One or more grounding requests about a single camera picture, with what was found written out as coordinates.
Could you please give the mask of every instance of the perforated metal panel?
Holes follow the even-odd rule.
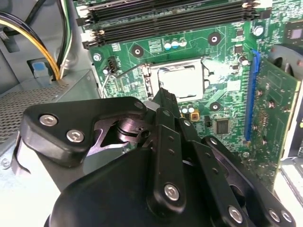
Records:
[[[31,105],[49,102],[68,85],[11,92],[0,98],[0,144],[17,132],[22,113]]]

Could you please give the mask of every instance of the yellow wire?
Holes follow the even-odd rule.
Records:
[[[24,31],[22,28],[19,28],[13,24],[11,24],[7,21],[1,20],[1,19],[0,19],[0,24],[16,30],[17,32],[19,32],[20,34],[25,36],[33,45],[35,45],[39,49],[39,51],[44,55],[44,57],[47,59],[50,66],[52,67],[52,69],[55,73],[54,76],[55,76],[56,80],[60,80],[59,68],[56,64],[56,61],[53,59],[53,57],[50,55],[50,53],[31,34]]]

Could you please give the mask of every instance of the cpu socket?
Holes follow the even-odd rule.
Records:
[[[201,58],[154,64],[150,69],[153,94],[162,87],[175,94],[178,102],[203,98],[205,85]]]

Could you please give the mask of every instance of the silver screw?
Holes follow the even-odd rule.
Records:
[[[172,201],[177,201],[180,197],[178,189],[172,184],[165,185],[164,192],[166,196]]]
[[[166,116],[170,117],[170,113],[169,113],[168,111],[164,110],[163,113],[164,113]]]
[[[214,139],[214,138],[210,138],[210,141],[214,144],[214,145],[217,145],[217,141]]]
[[[184,120],[184,124],[190,126],[190,122],[188,120]]]
[[[101,59],[102,59],[101,54],[99,54],[99,53],[94,54],[93,55],[93,59],[95,61],[101,61]]]
[[[10,167],[10,161],[7,158],[4,158],[0,165],[2,166],[2,169],[8,169]]]
[[[81,143],[84,140],[84,135],[78,130],[70,130],[66,134],[67,139],[73,143]]]
[[[55,118],[54,116],[51,116],[49,114],[41,116],[39,121],[42,125],[49,126],[49,127],[54,126],[58,123],[57,118]]]
[[[282,216],[285,218],[286,221],[292,222],[292,218],[289,216],[289,214],[286,213],[286,211],[281,211]]]
[[[137,106],[139,109],[143,109],[142,103],[135,102],[134,105]]]
[[[242,154],[242,156],[243,156],[244,158],[248,158],[248,157],[250,156],[250,153],[249,153],[249,152],[244,152],[244,153]]]
[[[279,216],[273,210],[269,210],[269,214],[273,220],[275,220],[276,222],[280,222]]]
[[[228,208],[228,212],[232,219],[234,219],[237,223],[241,224],[243,222],[241,213],[234,206],[230,206]]]

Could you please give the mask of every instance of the blue pcie slot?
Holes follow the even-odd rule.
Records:
[[[245,126],[244,126],[244,137],[247,141],[250,140],[251,127],[252,127],[252,114],[255,101],[255,90],[257,83],[257,75],[260,70],[261,54],[255,50],[252,50],[253,58],[250,67],[250,79],[248,85],[248,96],[246,104],[246,116],[245,116]]]

